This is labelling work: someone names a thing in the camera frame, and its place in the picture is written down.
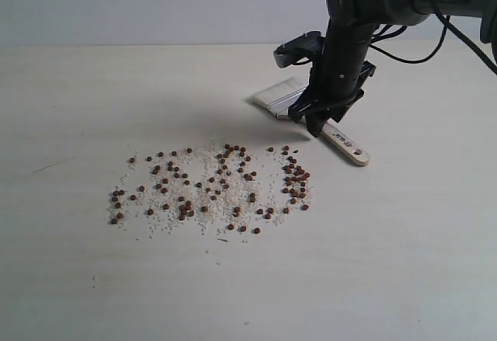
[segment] white table surface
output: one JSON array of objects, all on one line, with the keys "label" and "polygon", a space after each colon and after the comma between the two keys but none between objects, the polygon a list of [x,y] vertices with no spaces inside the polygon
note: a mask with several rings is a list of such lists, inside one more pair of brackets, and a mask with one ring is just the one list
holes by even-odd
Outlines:
[{"label": "white table surface", "polygon": [[[495,76],[456,41],[420,66],[371,51],[339,125],[371,154],[358,168],[247,104],[307,76],[272,51],[0,50],[0,339],[495,340]],[[299,148],[312,208],[247,244],[106,223],[126,158],[208,137]]]}]

